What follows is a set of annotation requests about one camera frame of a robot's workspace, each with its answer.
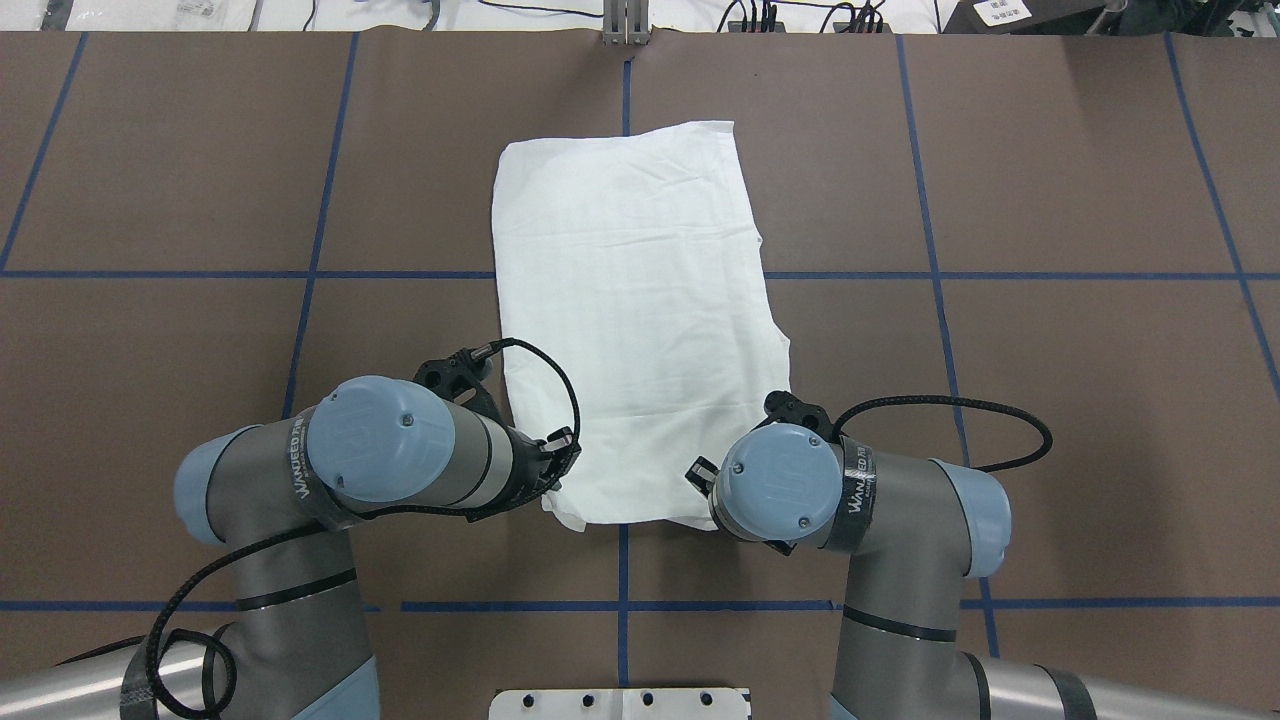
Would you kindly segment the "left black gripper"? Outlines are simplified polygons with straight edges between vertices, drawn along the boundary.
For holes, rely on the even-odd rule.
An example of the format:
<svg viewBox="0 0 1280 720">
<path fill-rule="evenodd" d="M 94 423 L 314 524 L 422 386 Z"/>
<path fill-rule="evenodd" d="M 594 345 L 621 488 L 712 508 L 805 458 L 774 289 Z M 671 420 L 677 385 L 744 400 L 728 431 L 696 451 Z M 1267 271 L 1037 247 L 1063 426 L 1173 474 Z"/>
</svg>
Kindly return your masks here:
<svg viewBox="0 0 1280 720">
<path fill-rule="evenodd" d="M 521 346 L 556 373 L 570 402 L 572 424 L 553 430 L 545 438 L 531 438 L 517 430 L 500 415 L 497 401 L 484 387 L 492 372 L 490 359 L 508 348 L 508 345 L 461 348 L 448 357 L 428 360 L 416 370 L 415 384 L 452 407 L 471 413 L 480 421 L 489 421 L 495 429 L 483 427 L 486 433 L 486 465 L 476 487 L 463 498 L 443 506 L 433 507 L 417 501 L 413 503 L 415 512 L 481 521 L 558 491 L 562 479 L 576 464 L 582 452 L 579 396 L 568 374 L 550 355 L 535 345 Z"/>
</svg>

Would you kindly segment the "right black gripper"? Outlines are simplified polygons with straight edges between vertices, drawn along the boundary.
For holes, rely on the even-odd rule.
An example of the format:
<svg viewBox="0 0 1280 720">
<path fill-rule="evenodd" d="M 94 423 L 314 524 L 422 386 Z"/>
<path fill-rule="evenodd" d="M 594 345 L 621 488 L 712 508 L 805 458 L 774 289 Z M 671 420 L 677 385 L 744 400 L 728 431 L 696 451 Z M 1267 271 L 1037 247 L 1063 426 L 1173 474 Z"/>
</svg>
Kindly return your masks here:
<svg viewBox="0 0 1280 720">
<path fill-rule="evenodd" d="M 823 407 L 781 389 L 765 396 L 764 411 L 722 462 L 696 457 L 685 479 L 717 528 L 788 556 L 835 516 L 833 427 Z"/>
</svg>

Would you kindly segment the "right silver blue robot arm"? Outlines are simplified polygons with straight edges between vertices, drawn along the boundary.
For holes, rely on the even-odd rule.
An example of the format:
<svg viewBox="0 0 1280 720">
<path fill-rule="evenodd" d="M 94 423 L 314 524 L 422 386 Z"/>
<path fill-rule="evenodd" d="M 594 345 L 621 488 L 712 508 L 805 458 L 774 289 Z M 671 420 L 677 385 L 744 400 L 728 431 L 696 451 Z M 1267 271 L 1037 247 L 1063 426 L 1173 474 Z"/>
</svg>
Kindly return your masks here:
<svg viewBox="0 0 1280 720">
<path fill-rule="evenodd" d="M 883 454 L 845 424 L 877 407 L 940 405 L 1015 418 L 1039 446 L 966 468 Z M 833 719 L 1252 719 L 1230 705 L 960 651 L 963 583 L 993 575 L 1012 512 L 997 471 L 1042 459 L 1053 445 L 1037 416 L 1005 404 L 901 395 L 837 418 L 785 389 L 723 460 L 698 457 L 686 480 L 710 520 L 736 539 L 790 555 L 799 546 L 849 560 L 841 607 Z"/>
</svg>

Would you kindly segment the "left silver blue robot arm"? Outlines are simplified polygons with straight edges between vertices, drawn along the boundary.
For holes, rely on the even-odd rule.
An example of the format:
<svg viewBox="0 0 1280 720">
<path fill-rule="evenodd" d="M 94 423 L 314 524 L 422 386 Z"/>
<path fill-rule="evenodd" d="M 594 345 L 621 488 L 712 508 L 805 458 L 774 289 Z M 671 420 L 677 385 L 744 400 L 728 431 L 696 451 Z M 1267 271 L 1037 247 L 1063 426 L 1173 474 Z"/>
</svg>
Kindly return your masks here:
<svg viewBox="0 0 1280 720">
<path fill-rule="evenodd" d="M 543 438 L 485 389 L 490 360 L 531 350 L 572 420 Z M 142 635 L 3 683 L 5 719 L 376 719 L 378 661 L 349 533 L 421 514 L 481 521 L 556 489 L 581 446 L 573 386 L 540 348 L 502 338 L 362 375 L 294 416 L 192 450 L 174 479 L 188 533 L 221 556 Z"/>
</svg>

